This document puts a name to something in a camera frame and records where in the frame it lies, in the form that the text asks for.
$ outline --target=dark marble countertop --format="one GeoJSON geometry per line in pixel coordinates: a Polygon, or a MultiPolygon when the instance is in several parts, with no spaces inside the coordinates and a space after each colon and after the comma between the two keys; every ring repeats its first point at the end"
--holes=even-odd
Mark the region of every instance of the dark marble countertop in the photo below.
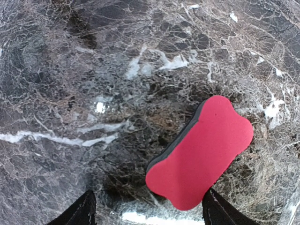
{"type": "Polygon", "coordinates": [[[145,167],[218,94],[255,137],[215,189],[300,225],[299,15],[298,0],[0,1],[0,224],[45,224],[88,188],[98,224],[200,221],[152,196],[145,167]]]}

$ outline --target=red bone-shaped magnet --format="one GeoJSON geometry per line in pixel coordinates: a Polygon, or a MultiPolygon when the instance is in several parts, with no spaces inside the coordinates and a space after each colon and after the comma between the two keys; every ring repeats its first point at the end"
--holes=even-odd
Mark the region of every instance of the red bone-shaped magnet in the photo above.
{"type": "Polygon", "coordinates": [[[179,210],[197,206],[234,158],[253,138],[253,127],[230,101],[212,96],[147,167],[146,183],[179,210]]]}

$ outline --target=marble surface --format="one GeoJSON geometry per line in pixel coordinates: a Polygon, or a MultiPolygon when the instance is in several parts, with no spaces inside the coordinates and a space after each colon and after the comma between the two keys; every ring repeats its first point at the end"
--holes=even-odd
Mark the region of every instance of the marble surface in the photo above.
{"type": "Polygon", "coordinates": [[[215,189],[262,225],[300,225],[299,15],[298,0],[0,1],[0,224],[45,224],[87,188],[98,224],[201,220],[144,171],[218,94],[255,137],[215,189]]]}

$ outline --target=red eraser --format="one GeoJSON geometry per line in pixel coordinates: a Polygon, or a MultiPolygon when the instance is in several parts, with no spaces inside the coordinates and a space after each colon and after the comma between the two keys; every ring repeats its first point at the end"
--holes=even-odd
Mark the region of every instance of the red eraser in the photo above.
{"type": "Polygon", "coordinates": [[[230,101],[202,102],[176,139],[148,165],[148,188],[179,210],[196,207],[234,158],[253,138],[253,127],[230,101]]]}

